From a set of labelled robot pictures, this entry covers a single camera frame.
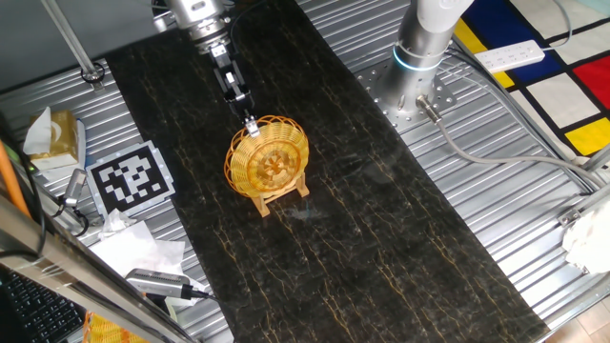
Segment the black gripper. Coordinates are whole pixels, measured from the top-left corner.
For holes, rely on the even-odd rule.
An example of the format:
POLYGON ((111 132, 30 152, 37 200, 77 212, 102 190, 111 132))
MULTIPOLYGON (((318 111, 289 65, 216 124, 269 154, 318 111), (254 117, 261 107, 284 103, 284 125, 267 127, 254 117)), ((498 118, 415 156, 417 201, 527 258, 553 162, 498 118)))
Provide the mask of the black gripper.
POLYGON ((244 102, 249 94, 233 55, 224 44, 216 44, 209 48, 213 59, 214 75, 223 91, 225 100, 235 103, 236 113, 245 129, 252 138, 260 135, 254 110, 244 102))

